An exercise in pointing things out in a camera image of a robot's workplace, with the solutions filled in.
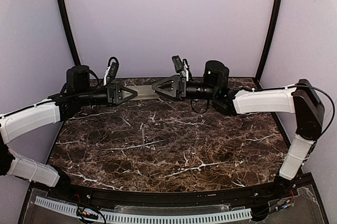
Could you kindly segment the white AC remote control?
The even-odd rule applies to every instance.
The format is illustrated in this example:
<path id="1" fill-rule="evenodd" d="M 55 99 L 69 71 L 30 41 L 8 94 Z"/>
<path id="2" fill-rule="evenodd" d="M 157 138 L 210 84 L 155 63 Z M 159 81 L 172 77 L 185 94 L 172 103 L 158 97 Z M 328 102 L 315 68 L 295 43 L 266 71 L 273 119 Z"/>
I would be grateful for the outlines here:
<path id="1" fill-rule="evenodd" d="M 127 88 L 137 92 L 137 96 L 132 98 L 131 101 L 155 100 L 159 98 L 159 95 L 155 93 L 151 85 L 127 86 Z"/>

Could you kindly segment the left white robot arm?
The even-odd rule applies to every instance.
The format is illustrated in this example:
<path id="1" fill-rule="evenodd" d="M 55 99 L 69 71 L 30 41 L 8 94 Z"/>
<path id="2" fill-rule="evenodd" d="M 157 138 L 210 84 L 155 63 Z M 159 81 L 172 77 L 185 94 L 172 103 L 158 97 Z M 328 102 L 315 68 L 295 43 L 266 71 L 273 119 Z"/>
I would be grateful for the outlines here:
<path id="1" fill-rule="evenodd" d="M 103 85 L 90 86 L 93 71 L 87 65 L 76 65 L 66 72 L 63 92 L 1 115 L 1 175 L 11 175 L 55 187 L 61 172 L 50 165 L 24 157 L 8 147 L 8 144 L 23 134 L 49 124 L 66 121 L 85 106 L 119 106 L 137 97 L 137 92 L 114 84 L 119 64 L 108 66 Z"/>

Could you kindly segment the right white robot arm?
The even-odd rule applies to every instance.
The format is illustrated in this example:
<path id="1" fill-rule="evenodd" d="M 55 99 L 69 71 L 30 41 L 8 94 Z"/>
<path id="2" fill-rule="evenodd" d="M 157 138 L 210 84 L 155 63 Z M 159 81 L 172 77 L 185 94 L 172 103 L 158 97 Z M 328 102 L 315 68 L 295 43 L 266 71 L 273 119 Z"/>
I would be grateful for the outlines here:
<path id="1" fill-rule="evenodd" d="M 326 131 L 323 128 L 325 108 L 317 94 L 319 89 L 306 79 L 284 87 L 231 89 L 228 87 L 230 71 L 222 62 L 207 61 L 203 80 L 198 82 L 191 77 L 186 60 L 174 56 L 172 61 L 176 74 L 152 85 L 152 90 L 159 95 L 176 101 L 206 100 L 214 110 L 230 116 L 260 112 L 295 114 L 297 130 L 278 174 L 282 180 L 295 178 Z"/>

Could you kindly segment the left black frame post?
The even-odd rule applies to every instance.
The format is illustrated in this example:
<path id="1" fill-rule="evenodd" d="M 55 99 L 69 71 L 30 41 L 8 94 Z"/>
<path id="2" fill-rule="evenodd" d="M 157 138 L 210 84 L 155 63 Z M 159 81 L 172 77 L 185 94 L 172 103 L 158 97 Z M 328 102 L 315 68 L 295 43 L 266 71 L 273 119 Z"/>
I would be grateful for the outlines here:
<path id="1" fill-rule="evenodd" d="M 60 13 L 64 33 L 65 33 L 65 36 L 66 36 L 66 41 L 67 41 L 67 44 L 68 44 L 68 48 L 70 50 L 70 54 L 71 54 L 71 57 L 72 57 L 73 64 L 74 64 L 74 66 L 82 65 L 81 59 L 80 59 L 80 56 L 79 56 L 79 53 L 78 53 L 78 50 L 77 50 L 73 30 L 72 30 L 72 27 L 71 27 L 70 18 L 69 18 L 69 15 L 68 15 L 68 8 L 67 8 L 67 5 L 66 5 L 66 0 L 57 0 L 57 5 L 58 5 L 58 10 L 59 10 L 59 13 Z"/>

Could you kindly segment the black frame post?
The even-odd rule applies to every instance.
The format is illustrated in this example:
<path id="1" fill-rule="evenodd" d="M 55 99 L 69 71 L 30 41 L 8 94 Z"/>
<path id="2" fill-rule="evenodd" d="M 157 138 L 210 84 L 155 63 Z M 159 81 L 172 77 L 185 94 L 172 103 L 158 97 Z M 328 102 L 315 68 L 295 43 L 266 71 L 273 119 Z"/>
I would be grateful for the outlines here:
<path id="1" fill-rule="evenodd" d="M 261 81 L 261 78 L 262 78 L 262 75 L 263 75 L 263 72 L 264 72 L 264 69 L 265 69 L 265 65 L 266 65 L 266 62 L 267 62 L 267 58 L 268 58 L 268 55 L 269 55 L 269 51 L 270 51 L 270 48 L 271 48 L 271 44 L 272 44 L 272 41 L 273 41 L 273 36 L 274 36 L 276 24 L 277 24 L 277 19 L 278 19 L 278 16 L 279 16 L 281 1 L 282 0 L 273 0 L 270 22 L 269 22 L 269 26 L 268 26 L 268 29 L 267 29 L 266 38 L 265 38 L 261 58 L 260 58 L 260 61 L 259 61 L 259 65 L 257 67 L 257 71 L 256 71 L 256 74 L 255 74 L 255 80 L 258 83 L 260 83 L 260 81 Z"/>
<path id="2" fill-rule="evenodd" d="M 65 33 L 65 36 L 66 36 L 66 41 L 67 41 L 67 44 L 68 44 L 68 48 L 70 50 L 70 54 L 71 54 L 71 57 L 72 57 L 73 64 L 74 64 L 74 66 L 82 65 L 81 59 L 80 59 L 80 56 L 79 56 L 79 53 L 78 53 L 78 50 L 77 50 L 73 30 L 72 30 L 72 27 L 71 27 L 70 18 L 69 18 L 69 15 L 68 15 L 68 8 L 67 8 L 67 5 L 66 5 L 66 0 L 57 0 L 57 5 L 58 5 L 58 10 L 59 10 L 59 13 L 60 13 L 64 33 Z"/>

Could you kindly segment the right black frame post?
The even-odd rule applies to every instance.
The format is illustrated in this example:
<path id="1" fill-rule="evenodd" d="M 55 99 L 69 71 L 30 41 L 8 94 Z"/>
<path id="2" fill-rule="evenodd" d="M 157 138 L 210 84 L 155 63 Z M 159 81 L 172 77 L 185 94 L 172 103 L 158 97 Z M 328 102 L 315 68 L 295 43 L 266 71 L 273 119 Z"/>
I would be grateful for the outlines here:
<path id="1" fill-rule="evenodd" d="M 278 19 L 278 16 L 279 16 L 281 1 L 282 0 L 273 0 L 270 22 L 269 22 L 269 26 L 268 26 L 268 29 L 267 29 L 266 38 L 265 38 L 261 58 L 260 58 L 260 61 L 259 61 L 259 65 L 257 67 L 257 71 L 256 71 L 256 74 L 255 74 L 255 80 L 258 83 L 260 83 L 260 81 L 261 81 L 261 78 L 262 78 L 262 75 L 263 75 L 263 72 L 264 72 L 264 69 L 265 69 L 265 65 L 266 65 L 266 62 L 267 62 L 267 58 L 268 58 L 268 55 L 269 55 L 269 51 L 270 51 L 270 48 L 271 48 L 271 44 L 272 44 L 272 41 L 273 41 L 273 36 L 274 36 L 276 24 L 277 24 L 277 19 Z"/>

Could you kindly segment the black front table rail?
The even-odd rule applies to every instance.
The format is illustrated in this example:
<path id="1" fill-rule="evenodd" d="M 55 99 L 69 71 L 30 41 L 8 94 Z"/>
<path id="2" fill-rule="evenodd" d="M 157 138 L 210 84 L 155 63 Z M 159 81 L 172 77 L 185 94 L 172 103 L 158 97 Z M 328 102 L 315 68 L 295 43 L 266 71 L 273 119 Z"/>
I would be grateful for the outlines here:
<path id="1" fill-rule="evenodd" d="M 252 207 L 261 211 L 272 200 L 290 197 L 291 193 L 276 197 L 269 184 L 238 189 L 203 192 L 127 192 L 95 189 L 69 185 L 68 192 L 48 189 L 47 195 L 62 200 L 89 205 L 96 209 L 114 209 L 120 206 L 135 207 L 197 207 L 230 204 L 232 207 Z"/>

